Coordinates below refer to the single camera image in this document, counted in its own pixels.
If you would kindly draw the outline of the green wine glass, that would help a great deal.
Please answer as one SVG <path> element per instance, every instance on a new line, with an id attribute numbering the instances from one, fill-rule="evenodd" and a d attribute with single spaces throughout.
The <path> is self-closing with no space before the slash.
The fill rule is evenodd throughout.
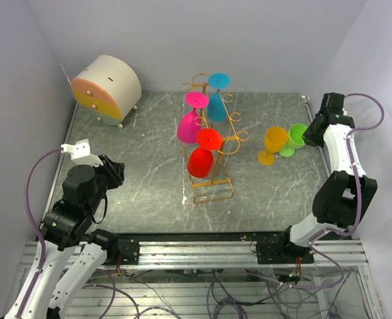
<path id="1" fill-rule="evenodd" d="M 305 124 L 294 124 L 288 131 L 288 141 L 285 146 L 279 151 L 282 157 L 290 157 L 294 152 L 306 145 L 303 134 L 307 130 Z"/>

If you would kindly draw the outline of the orange wine glass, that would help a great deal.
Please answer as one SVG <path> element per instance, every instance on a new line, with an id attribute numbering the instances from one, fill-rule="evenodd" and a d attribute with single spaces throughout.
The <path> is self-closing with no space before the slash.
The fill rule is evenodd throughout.
<path id="1" fill-rule="evenodd" d="M 262 165 L 272 165 L 275 161 L 275 153 L 279 152 L 288 141 L 288 133 L 285 129 L 273 126 L 267 129 L 264 136 L 264 149 L 258 152 L 257 160 Z"/>

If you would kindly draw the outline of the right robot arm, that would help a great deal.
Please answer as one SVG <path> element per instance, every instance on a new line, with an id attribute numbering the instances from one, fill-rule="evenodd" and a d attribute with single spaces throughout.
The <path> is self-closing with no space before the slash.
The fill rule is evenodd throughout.
<path id="1" fill-rule="evenodd" d="M 303 137 L 327 148 L 331 174 L 315 195 L 311 214 L 256 243 L 258 264 L 312 263 L 312 245 L 317 240 L 328 233 L 349 237 L 355 231 L 377 191 L 377 182 L 362 168 L 354 133 L 349 116 L 316 114 Z"/>

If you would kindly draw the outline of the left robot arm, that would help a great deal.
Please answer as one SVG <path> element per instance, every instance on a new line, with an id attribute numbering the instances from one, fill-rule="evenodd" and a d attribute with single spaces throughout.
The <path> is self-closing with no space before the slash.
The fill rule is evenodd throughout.
<path id="1" fill-rule="evenodd" d="M 87 232 L 107 192 L 123 184 L 124 169 L 124 163 L 100 155 L 69 170 L 62 199 L 45 214 L 33 264 L 6 318 L 64 318 L 96 269 L 125 256 L 116 234 Z"/>

